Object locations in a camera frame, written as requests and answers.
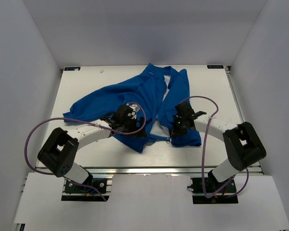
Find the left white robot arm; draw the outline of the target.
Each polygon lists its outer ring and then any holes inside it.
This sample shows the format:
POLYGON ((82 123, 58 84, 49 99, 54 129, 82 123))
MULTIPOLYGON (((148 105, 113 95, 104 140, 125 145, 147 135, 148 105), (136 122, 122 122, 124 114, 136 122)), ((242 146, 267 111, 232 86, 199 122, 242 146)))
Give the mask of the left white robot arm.
POLYGON ((146 116, 137 117, 143 108, 137 103, 122 104, 117 111, 72 130, 56 128, 38 153, 38 160, 56 177, 63 177, 81 192, 92 187, 92 174, 75 162, 79 149, 114 135, 144 137, 146 116))

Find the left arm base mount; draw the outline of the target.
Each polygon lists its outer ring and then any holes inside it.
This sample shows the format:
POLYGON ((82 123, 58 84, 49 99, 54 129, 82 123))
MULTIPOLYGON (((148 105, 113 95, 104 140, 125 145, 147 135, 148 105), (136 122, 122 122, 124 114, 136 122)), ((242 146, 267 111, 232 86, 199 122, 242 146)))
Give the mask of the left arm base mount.
POLYGON ((82 185, 65 178, 61 201, 106 202, 112 187, 112 177, 93 175, 82 185))

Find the blue zip jacket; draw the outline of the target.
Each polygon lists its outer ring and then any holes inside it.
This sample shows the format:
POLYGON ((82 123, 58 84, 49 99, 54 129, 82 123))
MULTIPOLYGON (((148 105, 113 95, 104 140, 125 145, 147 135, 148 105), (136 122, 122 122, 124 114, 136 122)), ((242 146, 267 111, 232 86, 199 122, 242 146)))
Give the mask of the blue zip jacket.
POLYGON ((148 64, 142 73, 118 84, 98 89, 72 104, 64 118, 94 121, 107 113, 114 112, 122 104, 135 102, 142 109, 137 117, 146 117, 146 137, 116 135, 115 138, 134 151, 141 153, 148 142, 155 142, 151 135, 153 123, 157 120, 164 130, 171 132, 175 106, 190 96, 187 70, 175 70, 171 66, 157 67, 148 64))

